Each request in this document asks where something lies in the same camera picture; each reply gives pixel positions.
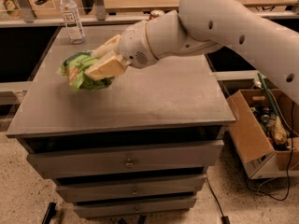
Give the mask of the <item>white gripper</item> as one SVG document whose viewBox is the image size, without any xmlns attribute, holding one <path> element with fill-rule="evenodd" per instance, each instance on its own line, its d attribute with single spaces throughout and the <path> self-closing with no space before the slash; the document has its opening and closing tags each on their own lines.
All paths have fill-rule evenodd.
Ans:
<svg viewBox="0 0 299 224">
<path fill-rule="evenodd" d="M 114 35 L 105 44 L 94 49 L 92 56 L 101 59 L 86 69 L 84 74 L 98 81 L 124 74 L 129 65 L 142 69 L 156 64 L 158 59 L 150 50 L 146 25 L 146 21 L 137 22 L 129 26 L 121 35 Z"/>
</svg>

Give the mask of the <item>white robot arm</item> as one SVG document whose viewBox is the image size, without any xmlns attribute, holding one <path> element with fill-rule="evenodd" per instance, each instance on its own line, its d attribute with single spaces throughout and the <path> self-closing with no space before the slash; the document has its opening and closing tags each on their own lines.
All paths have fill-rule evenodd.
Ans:
<svg viewBox="0 0 299 224">
<path fill-rule="evenodd" d="M 180 0 L 178 10 L 140 21 L 92 51 L 85 71 L 95 81 L 145 68 L 168 56 L 193 56 L 225 46 L 299 104 L 299 34 L 235 0 Z"/>
</svg>

